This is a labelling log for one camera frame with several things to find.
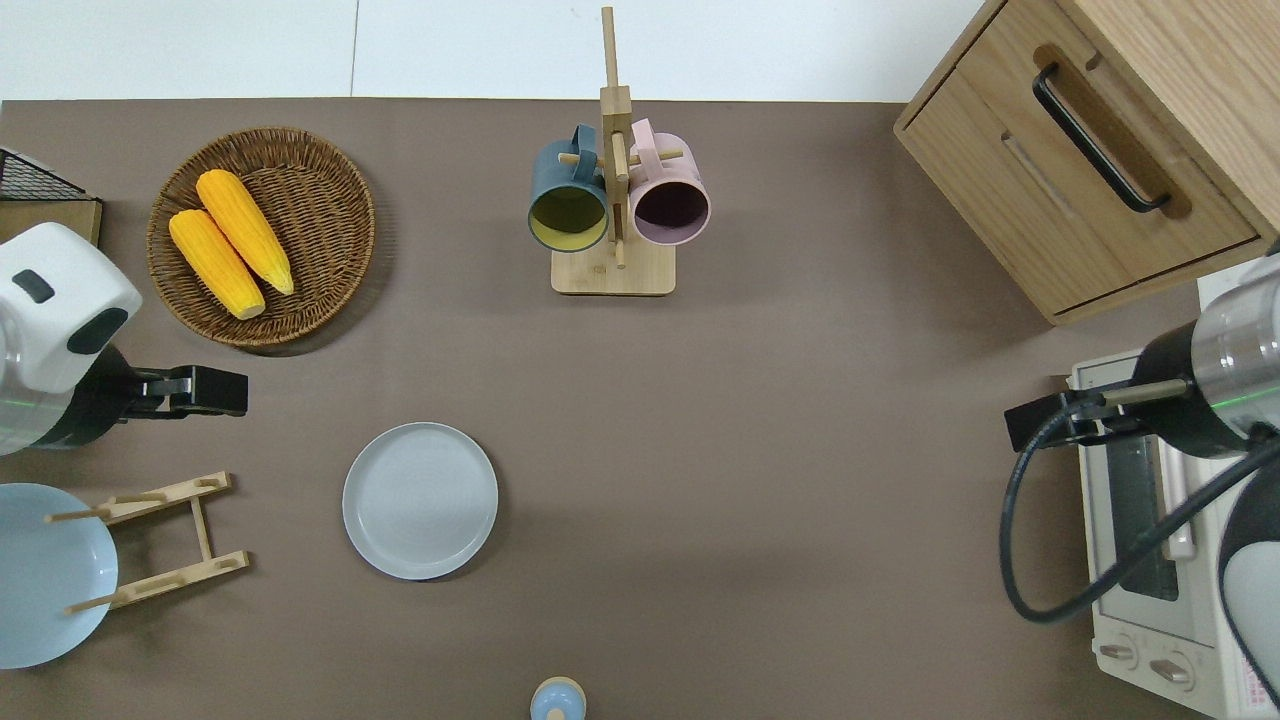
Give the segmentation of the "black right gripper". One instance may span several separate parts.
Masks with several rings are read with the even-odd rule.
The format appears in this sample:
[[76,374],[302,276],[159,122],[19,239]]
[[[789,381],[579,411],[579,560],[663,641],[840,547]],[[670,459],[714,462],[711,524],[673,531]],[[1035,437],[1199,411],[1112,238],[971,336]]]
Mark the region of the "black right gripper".
[[1004,413],[1004,420],[1012,450],[1027,450],[1044,423],[1076,404],[1082,406],[1047,433],[1041,443],[1043,448],[1091,447],[1151,436],[1153,430],[1126,410],[1126,404],[1134,404],[1137,395],[1135,386],[1065,389],[1011,407]]

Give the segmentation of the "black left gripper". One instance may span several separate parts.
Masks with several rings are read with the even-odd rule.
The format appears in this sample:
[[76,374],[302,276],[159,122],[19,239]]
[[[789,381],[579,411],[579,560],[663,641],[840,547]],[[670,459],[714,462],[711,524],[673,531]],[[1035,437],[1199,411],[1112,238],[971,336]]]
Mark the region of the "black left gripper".
[[200,365],[166,370],[137,368],[128,420],[180,420],[188,416],[244,416],[250,378]]

